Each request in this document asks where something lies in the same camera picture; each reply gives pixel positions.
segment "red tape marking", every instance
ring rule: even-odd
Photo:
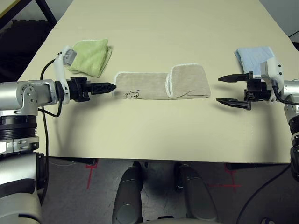
[[[236,170],[229,170],[226,165],[224,165],[224,168],[225,168],[225,172],[227,172],[231,178],[232,178],[232,184],[234,185],[233,186],[233,190],[234,190],[234,193],[236,194],[237,193],[237,188],[236,188],[236,184],[235,184],[235,176],[234,174],[237,172]]]
[[[92,174],[93,174],[93,169],[96,169],[97,167],[98,167],[98,161],[93,166],[89,166],[89,165],[85,166],[85,168],[89,168],[90,169],[89,176],[88,176],[88,181],[87,181],[87,187],[86,187],[87,190],[89,189],[89,186],[90,186],[90,182],[91,182]]]
[[[208,184],[209,187],[233,187],[233,188],[238,188],[241,187],[242,185],[240,184]]]

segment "light blue cloth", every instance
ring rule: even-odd
[[[240,64],[243,66],[244,73],[252,71],[254,75],[261,74],[261,63],[274,57],[272,49],[268,46],[238,48],[235,55],[237,56]]]

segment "light green cloth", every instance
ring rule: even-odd
[[[73,49],[77,55],[69,71],[83,72],[93,77],[100,77],[112,53],[108,39],[79,41]]]

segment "black cable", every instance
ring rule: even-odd
[[[48,190],[48,184],[49,184],[49,133],[48,133],[48,127],[47,127],[47,120],[46,120],[46,114],[43,112],[43,125],[45,129],[45,136],[46,136],[46,173],[47,173],[47,179],[45,182],[45,186],[43,188],[43,194],[41,196],[41,205],[43,205],[43,201],[46,197],[46,193]]]
[[[54,63],[54,61],[55,61],[55,59],[51,60],[51,61],[50,61],[49,63],[47,63],[46,66],[43,68],[42,73],[41,73],[40,80],[43,80],[43,75],[44,75],[45,71],[47,70],[47,68],[48,68],[52,63]],[[42,107],[41,109],[38,108],[37,110],[40,111],[40,112],[46,113],[46,114],[48,114],[48,115],[50,115],[50,116],[52,116],[52,117],[54,117],[54,118],[58,118],[59,115],[60,115],[60,113],[61,113],[61,110],[62,110],[62,100],[59,99],[59,105],[58,105],[58,112],[57,112],[57,114],[53,114],[53,113],[51,113],[51,112],[49,112],[49,111],[46,111],[46,110],[44,110],[43,107]]]
[[[271,182],[273,182],[274,180],[276,180],[277,178],[279,178],[282,174],[284,174],[289,168],[290,168],[290,164],[287,165],[279,174],[277,174],[275,177],[271,178],[270,180],[268,180],[266,183],[264,183],[259,189],[256,190],[256,192],[254,192],[254,194],[247,200],[247,202],[244,204],[243,208],[241,209],[239,216],[237,218],[236,224],[239,224],[240,220],[241,220],[241,216],[243,214],[243,212],[245,211],[245,209],[247,208],[248,204],[252,201],[252,199],[262,190],[264,189],[267,185],[269,185]]]
[[[295,105],[295,106],[299,106],[299,103],[295,103],[295,102],[291,102],[291,101],[286,101],[283,100],[280,95],[278,94],[278,87],[277,87],[277,82],[275,80],[272,80],[272,88],[273,88],[273,92],[276,96],[276,98],[283,104],[290,104],[290,105]]]
[[[43,80],[43,75],[45,73],[45,71],[47,70],[47,68],[55,61],[55,59],[51,60],[49,63],[46,64],[46,66],[43,68],[42,73],[41,73],[41,77],[40,79]],[[46,197],[46,193],[48,190],[48,185],[49,185],[49,133],[48,133],[48,127],[47,127],[47,120],[46,120],[46,114],[51,115],[53,117],[58,117],[61,113],[62,110],[62,99],[59,99],[59,106],[58,106],[58,112],[57,114],[53,114],[50,113],[49,111],[46,111],[44,109],[44,107],[42,106],[41,109],[38,108],[38,111],[41,111],[43,113],[43,125],[44,125],[44,129],[45,129],[45,137],[46,137],[46,174],[47,174],[47,179],[45,181],[45,186],[43,188],[43,193],[40,199],[41,205],[44,202],[44,199]]]
[[[299,32],[299,30],[298,30],[297,32],[295,32],[295,33],[289,35],[288,37],[294,36],[294,35],[295,35],[296,33],[298,33],[298,32]]]

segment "gray carpet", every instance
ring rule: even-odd
[[[42,207],[45,224],[111,223],[117,187],[124,171],[132,164],[125,160],[100,159],[92,171],[84,164],[50,160],[50,184]],[[143,219],[159,216],[185,217],[184,195],[173,190],[173,162],[149,162],[144,168],[146,180],[142,191]],[[285,166],[240,169],[232,175],[222,163],[189,162],[208,184],[218,212],[219,222],[234,224],[247,199],[264,182]],[[250,203],[241,224],[260,224],[269,217],[276,224],[298,224],[299,183],[290,170],[265,188]]]

